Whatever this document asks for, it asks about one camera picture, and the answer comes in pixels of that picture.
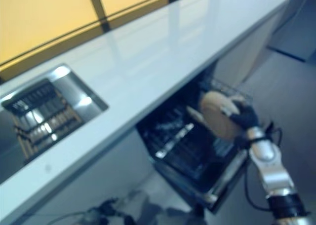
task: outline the dishwasher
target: dishwasher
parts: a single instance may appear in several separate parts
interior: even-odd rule
[[[206,68],[137,124],[154,168],[190,205],[216,213],[243,174],[245,149],[217,138],[198,121],[199,102],[210,90],[227,96],[246,94],[212,77]]]

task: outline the white cabinet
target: white cabinet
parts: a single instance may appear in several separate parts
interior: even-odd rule
[[[145,145],[138,132],[133,129],[109,146],[94,162],[71,176],[50,198],[38,205],[38,210],[29,211],[56,216],[27,216],[24,218],[29,219],[22,224],[44,225],[59,217],[58,215],[86,211],[110,197],[126,196],[152,172],[153,167],[148,160]],[[58,224],[73,224],[75,221],[75,218],[70,218]]]
[[[250,73],[265,48],[281,13],[277,13],[253,31],[218,60],[214,77],[232,87],[238,86]]]

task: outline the stainless steel sink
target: stainless steel sink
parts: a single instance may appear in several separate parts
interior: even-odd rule
[[[16,127],[17,120],[15,115],[12,113],[11,109],[8,109],[6,103],[16,99],[23,92],[32,89],[43,81],[47,82],[57,90],[61,99],[67,103],[68,108],[73,111],[74,115],[76,115],[80,121],[76,127],[71,128],[65,126],[68,129],[68,132],[58,140],[56,134],[53,134],[49,128],[49,131],[46,134],[46,138],[52,138],[49,146],[43,147],[41,150],[36,150],[36,153],[26,160],[25,151],[23,151],[23,147],[21,146],[21,138],[19,135],[21,129]],[[0,96],[0,184],[20,170],[24,165],[34,160],[41,153],[52,147],[64,137],[67,137],[78,127],[81,127],[91,119],[95,118],[107,108],[108,105],[93,93],[92,90],[66,65],[58,66],[52,71],[38,76],[27,84],[19,86],[14,91]],[[27,106],[25,109],[25,112],[27,114],[31,113],[32,116],[36,116],[34,115],[35,111],[38,112],[38,109],[30,109],[29,111]],[[50,119],[52,119],[54,113],[50,113],[49,110],[50,109],[48,108],[46,109],[46,115],[48,114]],[[33,129],[38,127],[40,130],[40,127],[43,128],[44,125],[46,128],[47,126],[49,127],[49,124],[47,124],[48,121],[38,118],[36,118],[36,120],[37,122],[35,121],[35,124],[38,123],[38,125],[35,125]]]

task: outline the white countertop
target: white countertop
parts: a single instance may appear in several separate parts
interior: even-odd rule
[[[110,108],[0,185],[0,223],[25,213],[285,2],[179,0],[3,84],[2,95],[65,63]]]

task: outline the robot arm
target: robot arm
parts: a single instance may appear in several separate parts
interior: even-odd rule
[[[266,199],[275,218],[275,225],[312,225],[294,183],[281,161],[279,148],[271,142],[258,126],[253,108],[236,103],[240,114],[224,114],[246,130],[250,142],[249,155],[256,165]]]

